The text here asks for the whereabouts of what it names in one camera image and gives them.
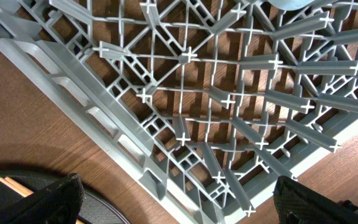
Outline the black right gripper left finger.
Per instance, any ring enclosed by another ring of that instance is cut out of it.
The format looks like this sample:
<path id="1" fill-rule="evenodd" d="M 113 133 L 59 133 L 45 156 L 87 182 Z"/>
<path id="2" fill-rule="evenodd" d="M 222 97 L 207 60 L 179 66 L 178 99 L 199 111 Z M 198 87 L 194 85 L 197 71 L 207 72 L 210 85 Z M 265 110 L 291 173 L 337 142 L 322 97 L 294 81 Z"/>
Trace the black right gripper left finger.
<path id="1" fill-rule="evenodd" d="M 76 223 L 84 188 L 78 174 L 70 174 L 16 202 L 0 182 L 0 223 Z"/>

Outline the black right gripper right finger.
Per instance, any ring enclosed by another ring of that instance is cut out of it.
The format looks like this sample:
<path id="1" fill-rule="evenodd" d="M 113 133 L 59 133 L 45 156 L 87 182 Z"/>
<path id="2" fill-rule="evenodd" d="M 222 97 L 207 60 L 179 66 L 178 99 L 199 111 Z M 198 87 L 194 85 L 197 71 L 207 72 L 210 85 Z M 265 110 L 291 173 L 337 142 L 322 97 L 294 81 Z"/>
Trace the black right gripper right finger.
<path id="1" fill-rule="evenodd" d="M 284 175 L 277 179 L 273 202 L 280 224 L 358 223 L 358 206 L 350 200 L 334 202 Z"/>

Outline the light blue cup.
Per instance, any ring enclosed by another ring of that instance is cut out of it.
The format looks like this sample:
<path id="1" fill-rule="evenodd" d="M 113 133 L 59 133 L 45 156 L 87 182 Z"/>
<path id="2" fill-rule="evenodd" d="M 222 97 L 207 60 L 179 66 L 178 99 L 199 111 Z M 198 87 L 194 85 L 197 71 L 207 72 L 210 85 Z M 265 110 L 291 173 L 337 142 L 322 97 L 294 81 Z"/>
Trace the light blue cup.
<path id="1" fill-rule="evenodd" d="M 295 11 L 301 9 L 314 0 L 267 0 L 271 5 L 284 11 Z"/>

